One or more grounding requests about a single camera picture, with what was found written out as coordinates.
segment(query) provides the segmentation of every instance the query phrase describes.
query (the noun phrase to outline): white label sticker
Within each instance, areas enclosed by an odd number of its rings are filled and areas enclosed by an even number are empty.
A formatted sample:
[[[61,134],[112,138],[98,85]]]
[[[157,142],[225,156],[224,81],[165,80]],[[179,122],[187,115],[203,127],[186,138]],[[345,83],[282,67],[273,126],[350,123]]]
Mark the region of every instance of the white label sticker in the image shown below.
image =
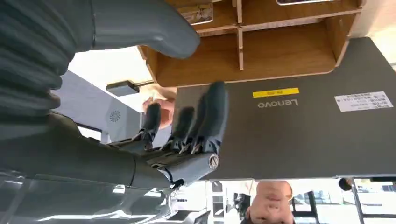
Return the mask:
[[[341,112],[364,111],[393,107],[384,91],[334,97]]]

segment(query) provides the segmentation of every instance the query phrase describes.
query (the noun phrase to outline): lenovo logo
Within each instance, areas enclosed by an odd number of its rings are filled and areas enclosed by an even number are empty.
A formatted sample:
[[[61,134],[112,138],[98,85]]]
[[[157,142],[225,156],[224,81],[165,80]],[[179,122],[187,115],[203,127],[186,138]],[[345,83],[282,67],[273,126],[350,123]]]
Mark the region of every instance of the lenovo logo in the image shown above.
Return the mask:
[[[272,102],[265,102],[265,103],[259,103],[257,106],[259,108],[266,108],[266,107],[275,107],[275,106],[290,106],[290,105],[296,105],[298,106],[298,101],[297,99],[291,99],[291,100],[280,100],[280,101],[272,101]]]

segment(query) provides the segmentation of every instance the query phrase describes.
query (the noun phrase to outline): person's hand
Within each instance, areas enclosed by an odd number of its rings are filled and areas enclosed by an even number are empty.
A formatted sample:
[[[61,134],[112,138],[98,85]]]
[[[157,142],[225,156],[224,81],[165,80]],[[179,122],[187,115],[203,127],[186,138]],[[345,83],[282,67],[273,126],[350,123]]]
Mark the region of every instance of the person's hand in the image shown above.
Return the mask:
[[[167,100],[156,99],[156,100],[153,100],[153,98],[150,97],[150,98],[148,98],[148,100],[146,100],[143,103],[144,112],[146,112],[147,107],[150,104],[153,104],[153,103],[158,103],[161,106],[160,129],[166,128],[169,125],[171,125],[172,121],[173,121],[173,112],[175,110],[175,100],[174,99],[167,99]]]

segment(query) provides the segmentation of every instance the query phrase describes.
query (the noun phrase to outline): wooden desk organizer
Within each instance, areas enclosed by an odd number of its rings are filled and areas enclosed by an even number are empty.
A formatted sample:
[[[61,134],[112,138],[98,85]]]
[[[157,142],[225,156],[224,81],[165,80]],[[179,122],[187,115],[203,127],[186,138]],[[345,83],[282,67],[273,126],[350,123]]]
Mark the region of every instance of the wooden desk organizer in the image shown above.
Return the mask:
[[[214,2],[213,21],[193,26],[201,44],[191,57],[139,49],[163,87],[324,74],[340,64],[363,5],[364,0]]]

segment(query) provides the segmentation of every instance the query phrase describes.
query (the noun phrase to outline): robotic arm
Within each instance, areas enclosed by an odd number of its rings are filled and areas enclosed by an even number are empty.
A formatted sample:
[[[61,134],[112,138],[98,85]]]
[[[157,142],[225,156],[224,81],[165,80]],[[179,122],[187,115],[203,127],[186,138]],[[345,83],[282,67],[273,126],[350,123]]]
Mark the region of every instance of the robotic arm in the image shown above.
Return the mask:
[[[194,29],[161,0],[1,0],[0,170],[137,188],[188,185],[212,172],[227,119],[223,83],[201,98],[197,119],[184,108],[161,148],[152,148],[159,105],[139,133],[110,145],[84,138],[74,122],[51,112],[76,52],[148,45],[177,58],[199,45]]]

